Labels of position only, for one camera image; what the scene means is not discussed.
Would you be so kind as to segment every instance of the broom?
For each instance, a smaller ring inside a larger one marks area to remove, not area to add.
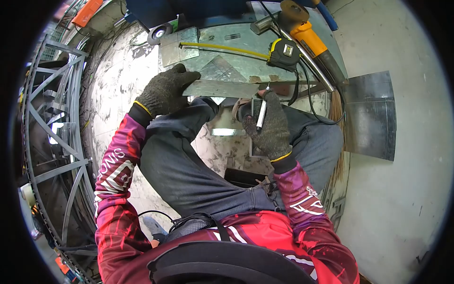
[[[339,94],[338,90],[334,90],[331,93],[331,104],[330,104],[330,112],[328,114],[328,118],[331,119],[332,121],[337,121],[341,116],[343,115],[342,112],[342,103],[341,103],[341,95]],[[330,192],[336,185],[336,182],[338,180],[342,181],[343,180],[343,172],[344,172],[344,151],[345,151],[345,145],[347,143],[347,124],[345,123],[345,118],[341,120],[338,123],[342,134],[344,136],[344,144],[342,146],[342,151],[340,152],[339,159],[337,160],[337,164],[334,167],[334,171],[330,177],[330,180],[328,181],[327,185],[327,194],[330,196]]]

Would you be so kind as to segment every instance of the red jersey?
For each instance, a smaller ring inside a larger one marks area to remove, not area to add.
[[[147,264],[163,252],[196,240],[220,240],[217,229],[203,229],[152,248],[128,202],[134,167],[140,160],[145,128],[128,114],[115,132],[96,181],[99,272],[104,283],[150,283]],[[273,211],[248,211],[220,220],[230,240],[274,250],[305,270],[316,283],[358,284],[353,254],[333,231],[309,177],[297,163],[274,174],[288,217]]]

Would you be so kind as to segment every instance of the flap disc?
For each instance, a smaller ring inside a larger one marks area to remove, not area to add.
[[[309,13],[306,8],[299,6],[292,0],[283,0],[281,2],[281,9],[283,14],[289,19],[299,21],[301,23],[309,20]]]

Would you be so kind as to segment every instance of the knit glove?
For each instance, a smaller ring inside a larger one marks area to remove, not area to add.
[[[266,91],[263,99],[266,101],[266,113],[262,129],[257,131],[258,115],[247,115],[243,120],[243,127],[254,144],[270,159],[275,173],[281,174],[280,171],[286,172],[296,166],[295,159],[290,157],[287,117],[275,92]]]
[[[182,96],[183,91],[198,79],[199,72],[187,72],[181,63],[159,73],[135,99],[129,115],[140,124],[148,126],[157,115],[167,115],[186,107],[188,98]]]

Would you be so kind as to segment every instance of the chain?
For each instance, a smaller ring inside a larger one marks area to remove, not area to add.
[[[264,182],[261,182],[259,181],[258,179],[256,179],[256,182],[259,183],[259,185],[263,186],[263,190],[265,190],[265,193],[266,193],[266,196],[268,197],[269,200],[271,200],[273,202],[273,205],[274,205],[274,212],[281,212],[282,209],[281,207],[277,204],[277,201],[276,201],[276,191],[274,190],[275,189],[275,181],[271,182],[269,180],[269,178],[266,176],[265,177],[265,183]]]

